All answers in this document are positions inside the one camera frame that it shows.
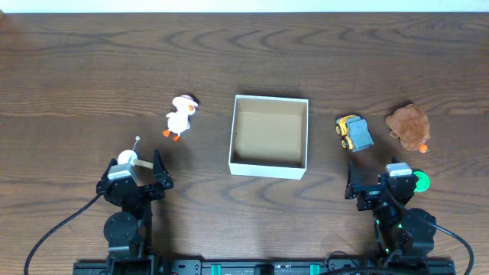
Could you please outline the white wooden paddle ball toy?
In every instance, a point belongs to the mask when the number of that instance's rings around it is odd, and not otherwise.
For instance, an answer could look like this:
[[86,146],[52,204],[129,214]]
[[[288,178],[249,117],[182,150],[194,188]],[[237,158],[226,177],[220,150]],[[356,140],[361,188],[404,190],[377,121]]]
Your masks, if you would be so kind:
[[130,164],[133,167],[134,166],[139,166],[139,167],[144,167],[144,168],[148,168],[148,169],[152,169],[153,168],[153,164],[151,162],[146,161],[146,160],[141,160],[138,157],[138,154],[135,151],[135,149],[137,147],[137,144],[138,144],[138,142],[139,142],[140,139],[141,139],[141,137],[139,135],[137,135],[134,138],[134,146],[133,146],[133,148],[130,149],[130,150],[123,150],[118,155],[118,158],[117,158],[118,165]]

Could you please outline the green ridged plastic disc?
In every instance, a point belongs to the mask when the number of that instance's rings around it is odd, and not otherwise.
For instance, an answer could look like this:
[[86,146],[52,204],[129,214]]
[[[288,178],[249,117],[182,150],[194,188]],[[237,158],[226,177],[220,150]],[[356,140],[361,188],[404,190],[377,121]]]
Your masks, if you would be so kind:
[[418,178],[418,180],[416,181],[416,188],[414,189],[414,192],[415,193],[425,192],[430,187],[429,176],[421,170],[413,171],[413,175]]

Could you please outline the brown plush toy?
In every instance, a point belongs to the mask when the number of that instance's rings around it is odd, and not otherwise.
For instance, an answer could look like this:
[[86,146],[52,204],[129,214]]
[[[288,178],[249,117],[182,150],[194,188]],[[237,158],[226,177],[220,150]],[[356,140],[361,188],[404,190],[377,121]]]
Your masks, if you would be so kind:
[[390,136],[397,138],[404,150],[429,151],[426,142],[430,139],[430,124],[426,113],[417,105],[398,108],[385,118]]

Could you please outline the yellow grey toy truck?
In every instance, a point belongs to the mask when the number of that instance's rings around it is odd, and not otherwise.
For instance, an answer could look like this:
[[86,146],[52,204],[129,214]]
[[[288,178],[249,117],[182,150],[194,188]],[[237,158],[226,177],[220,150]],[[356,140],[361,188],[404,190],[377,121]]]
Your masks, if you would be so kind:
[[347,115],[335,122],[335,131],[342,136],[342,147],[356,152],[374,145],[365,119],[359,115]]

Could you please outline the white duck toy pink hat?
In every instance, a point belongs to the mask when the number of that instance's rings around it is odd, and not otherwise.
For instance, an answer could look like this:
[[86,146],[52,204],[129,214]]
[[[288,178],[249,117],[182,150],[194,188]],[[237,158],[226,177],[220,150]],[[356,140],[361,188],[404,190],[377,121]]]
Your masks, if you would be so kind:
[[173,134],[173,140],[178,141],[181,134],[190,129],[189,117],[196,113],[199,104],[190,95],[179,95],[172,100],[172,105],[176,111],[166,114],[167,128],[162,135],[168,138]]

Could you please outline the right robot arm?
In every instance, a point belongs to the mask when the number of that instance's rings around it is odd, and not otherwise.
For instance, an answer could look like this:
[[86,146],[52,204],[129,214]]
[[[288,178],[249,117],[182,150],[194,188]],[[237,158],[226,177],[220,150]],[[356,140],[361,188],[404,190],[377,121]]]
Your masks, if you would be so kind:
[[377,183],[362,183],[353,163],[348,164],[345,198],[356,199],[359,211],[374,216],[374,232],[383,267],[427,269],[427,254],[434,248],[436,218],[422,209],[407,209],[415,193],[429,184],[425,173],[412,170],[407,163],[393,162],[378,175]]

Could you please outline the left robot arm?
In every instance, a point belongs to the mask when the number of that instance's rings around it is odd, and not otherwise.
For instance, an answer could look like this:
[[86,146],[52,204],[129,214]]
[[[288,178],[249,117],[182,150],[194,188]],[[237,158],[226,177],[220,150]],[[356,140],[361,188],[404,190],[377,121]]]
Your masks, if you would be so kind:
[[105,222],[108,274],[169,274],[170,265],[153,254],[151,203],[163,199],[173,180],[154,151],[150,164],[155,182],[140,186],[134,166],[112,159],[96,185],[96,193],[121,210]]

